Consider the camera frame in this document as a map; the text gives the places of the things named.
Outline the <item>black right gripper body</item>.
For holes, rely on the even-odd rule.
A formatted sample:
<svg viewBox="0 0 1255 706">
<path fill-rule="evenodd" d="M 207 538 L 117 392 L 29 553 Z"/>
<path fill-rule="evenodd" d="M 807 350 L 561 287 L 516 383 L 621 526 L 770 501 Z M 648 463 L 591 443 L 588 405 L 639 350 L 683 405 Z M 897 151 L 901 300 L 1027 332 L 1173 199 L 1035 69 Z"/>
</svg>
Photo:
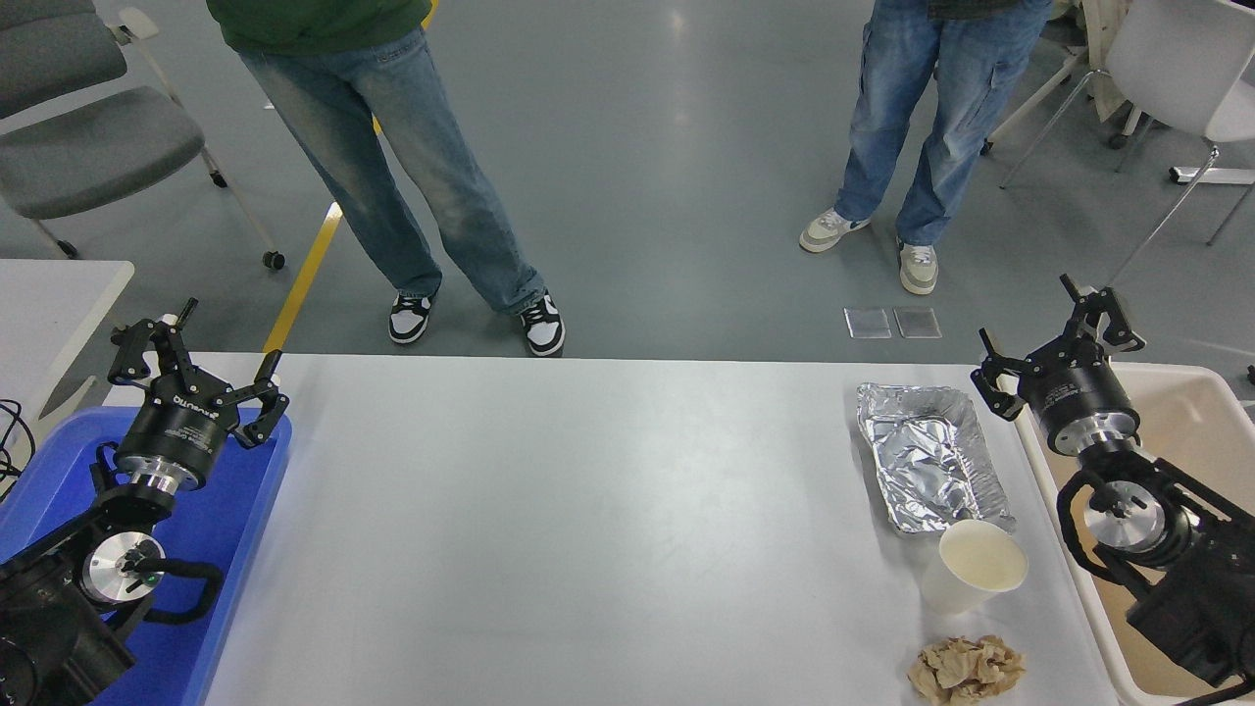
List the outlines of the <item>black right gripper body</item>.
<svg viewBox="0 0 1255 706">
<path fill-rule="evenodd" d="M 1141 419 L 1101 344 L 1043 347 L 1028 357 L 1018 394 L 1050 451 L 1079 455 L 1107 439 L 1135 439 Z"/>
</svg>

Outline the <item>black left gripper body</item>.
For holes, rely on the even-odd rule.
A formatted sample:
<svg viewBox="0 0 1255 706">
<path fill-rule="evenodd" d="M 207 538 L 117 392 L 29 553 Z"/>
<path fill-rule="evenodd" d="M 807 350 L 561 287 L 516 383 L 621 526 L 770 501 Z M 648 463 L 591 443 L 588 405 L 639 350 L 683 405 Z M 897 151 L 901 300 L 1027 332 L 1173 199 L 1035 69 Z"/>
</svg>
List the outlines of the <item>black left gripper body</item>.
<svg viewBox="0 0 1255 706">
<path fill-rule="evenodd" d="M 190 381 L 177 374 L 154 377 L 114 451 L 118 472 L 178 479 L 179 488 L 205 487 L 228 431 L 238 425 L 236 408 L 212 406 L 227 387 L 201 370 L 192 370 Z"/>
</svg>

